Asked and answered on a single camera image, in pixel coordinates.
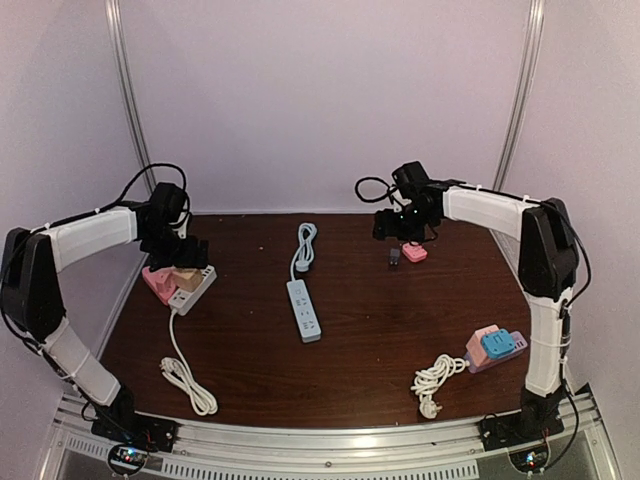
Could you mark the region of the pink plug adapter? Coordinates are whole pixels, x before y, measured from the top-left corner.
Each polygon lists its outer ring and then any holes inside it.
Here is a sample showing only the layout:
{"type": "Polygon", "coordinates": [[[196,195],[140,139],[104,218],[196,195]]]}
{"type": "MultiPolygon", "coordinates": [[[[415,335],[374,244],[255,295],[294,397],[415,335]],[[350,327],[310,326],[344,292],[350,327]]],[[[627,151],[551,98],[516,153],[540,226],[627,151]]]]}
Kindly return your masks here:
{"type": "Polygon", "coordinates": [[[427,250],[420,244],[405,243],[402,253],[412,263],[422,262],[428,257],[427,250]]]}

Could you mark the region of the black plug adapter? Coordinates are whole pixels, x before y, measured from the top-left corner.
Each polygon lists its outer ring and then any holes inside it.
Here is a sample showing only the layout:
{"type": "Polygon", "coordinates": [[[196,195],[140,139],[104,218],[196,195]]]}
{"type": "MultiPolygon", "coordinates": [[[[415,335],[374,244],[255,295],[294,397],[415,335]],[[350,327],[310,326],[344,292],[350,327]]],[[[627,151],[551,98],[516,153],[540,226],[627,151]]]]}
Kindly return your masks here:
{"type": "Polygon", "coordinates": [[[390,269],[396,269],[399,266],[401,257],[401,250],[398,248],[391,248],[388,257],[388,266],[390,269]]]}

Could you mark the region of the white power strip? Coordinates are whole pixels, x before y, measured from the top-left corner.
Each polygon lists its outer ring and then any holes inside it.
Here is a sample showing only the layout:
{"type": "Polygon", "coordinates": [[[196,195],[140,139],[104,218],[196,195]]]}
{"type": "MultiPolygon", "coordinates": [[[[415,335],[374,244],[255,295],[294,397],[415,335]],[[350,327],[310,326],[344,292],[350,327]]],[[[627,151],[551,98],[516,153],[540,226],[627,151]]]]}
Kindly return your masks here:
{"type": "Polygon", "coordinates": [[[186,316],[201,297],[207,292],[217,279],[217,272],[213,265],[208,265],[202,270],[203,281],[193,292],[177,288],[168,300],[168,306],[180,316],[186,316]]]}

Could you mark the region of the light blue power strip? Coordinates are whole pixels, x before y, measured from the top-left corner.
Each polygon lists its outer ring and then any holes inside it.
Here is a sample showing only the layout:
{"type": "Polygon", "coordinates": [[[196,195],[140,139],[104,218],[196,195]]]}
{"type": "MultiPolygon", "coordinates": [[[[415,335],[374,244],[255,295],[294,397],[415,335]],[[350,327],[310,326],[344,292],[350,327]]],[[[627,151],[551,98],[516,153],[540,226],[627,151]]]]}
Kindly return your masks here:
{"type": "Polygon", "coordinates": [[[290,280],[286,283],[286,288],[301,341],[319,341],[322,330],[305,282],[302,279],[290,280]]]}

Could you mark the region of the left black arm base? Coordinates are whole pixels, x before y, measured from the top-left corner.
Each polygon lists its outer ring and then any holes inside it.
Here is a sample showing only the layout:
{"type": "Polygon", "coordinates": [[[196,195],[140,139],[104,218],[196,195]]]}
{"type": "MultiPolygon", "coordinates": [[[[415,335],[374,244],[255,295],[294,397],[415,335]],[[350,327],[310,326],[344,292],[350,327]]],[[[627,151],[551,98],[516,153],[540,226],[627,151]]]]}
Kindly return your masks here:
{"type": "Polygon", "coordinates": [[[136,413],[131,399],[116,400],[109,407],[91,403],[96,419],[91,432],[99,437],[155,453],[171,453],[176,421],[136,413]]]}

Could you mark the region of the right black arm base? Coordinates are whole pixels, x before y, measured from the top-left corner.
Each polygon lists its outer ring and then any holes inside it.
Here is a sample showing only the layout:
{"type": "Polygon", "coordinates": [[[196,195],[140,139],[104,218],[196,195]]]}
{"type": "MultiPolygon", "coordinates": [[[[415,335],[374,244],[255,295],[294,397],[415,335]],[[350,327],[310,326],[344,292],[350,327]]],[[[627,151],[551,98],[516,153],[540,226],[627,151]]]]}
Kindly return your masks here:
{"type": "Polygon", "coordinates": [[[562,433],[564,424],[559,416],[562,398],[561,392],[539,397],[525,391],[519,411],[486,415],[478,423],[484,450],[493,451],[542,441],[547,435],[562,433]]]}

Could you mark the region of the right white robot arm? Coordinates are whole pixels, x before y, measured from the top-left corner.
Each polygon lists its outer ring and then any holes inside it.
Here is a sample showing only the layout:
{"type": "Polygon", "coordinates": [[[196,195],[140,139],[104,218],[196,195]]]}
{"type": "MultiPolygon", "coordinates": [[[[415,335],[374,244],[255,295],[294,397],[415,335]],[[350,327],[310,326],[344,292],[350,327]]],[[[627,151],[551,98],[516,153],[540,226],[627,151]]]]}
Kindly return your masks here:
{"type": "Polygon", "coordinates": [[[444,181],[398,186],[391,197],[395,205],[374,214],[377,240],[421,242],[427,228],[448,219],[498,232],[519,244],[516,277],[531,315],[525,389],[539,398],[555,394],[570,343],[568,316],[578,296],[579,241],[563,202],[444,181]]]}

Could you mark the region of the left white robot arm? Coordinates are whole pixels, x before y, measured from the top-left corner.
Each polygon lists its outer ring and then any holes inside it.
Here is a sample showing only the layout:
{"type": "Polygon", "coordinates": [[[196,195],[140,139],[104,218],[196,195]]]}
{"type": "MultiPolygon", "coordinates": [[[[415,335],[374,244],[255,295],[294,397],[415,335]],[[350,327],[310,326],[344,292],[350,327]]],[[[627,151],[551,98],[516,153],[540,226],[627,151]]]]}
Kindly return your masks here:
{"type": "Polygon", "coordinates": [[[123,444],[133,444],[143,436],[143,421],[118,405],[130,402],[130,391],[97,360],[70,325],[59,275],[81,260],[134,242],[148,254],[154,269],[204,269],[208,243],[187,234],[188,224],[182,206],[125,202],[33,230],[15,228],[6,237],[1,317],[7,328],[29,350],[60,370],[90,403],[110,408],[104,425],[123,444]]]}

